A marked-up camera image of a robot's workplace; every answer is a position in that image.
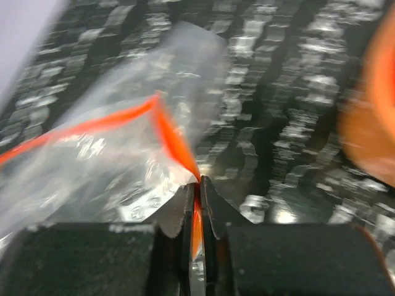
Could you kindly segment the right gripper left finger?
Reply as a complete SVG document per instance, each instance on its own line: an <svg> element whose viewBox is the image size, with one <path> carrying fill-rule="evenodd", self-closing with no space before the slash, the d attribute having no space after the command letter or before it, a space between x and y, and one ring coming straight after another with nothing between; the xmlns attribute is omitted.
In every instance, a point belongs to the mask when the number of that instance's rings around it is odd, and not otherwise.
<svg viewBox="0 0 395 296"><path fill-rule="evenodd" d="M189 295L194 185L141 223L40 224L1 259L1 294Z"/></svg>

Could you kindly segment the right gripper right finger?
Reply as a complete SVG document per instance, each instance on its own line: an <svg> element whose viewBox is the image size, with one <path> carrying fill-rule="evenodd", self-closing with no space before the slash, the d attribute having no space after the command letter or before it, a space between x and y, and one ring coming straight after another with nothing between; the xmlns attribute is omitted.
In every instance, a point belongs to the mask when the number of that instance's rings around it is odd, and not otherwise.
<svg viewBox="0 0 395 296"><path fill-rule="evenodd" d="M203 176L207 295L393 295L372 237L354 224L254 224Z"/></svg>

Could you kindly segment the clear orange zip bag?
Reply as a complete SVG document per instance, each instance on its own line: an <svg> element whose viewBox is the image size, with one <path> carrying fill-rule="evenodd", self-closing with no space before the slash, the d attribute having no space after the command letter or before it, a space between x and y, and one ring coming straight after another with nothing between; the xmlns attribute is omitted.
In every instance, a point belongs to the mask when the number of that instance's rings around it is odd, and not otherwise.
<svg viewBox="0 0 395 296"><path fill-rule="evenodd" d="M93 84L49 132L1 155L1 248L40 222L140 222L195 183L219 117L225 40L181 22Z"/></svg>

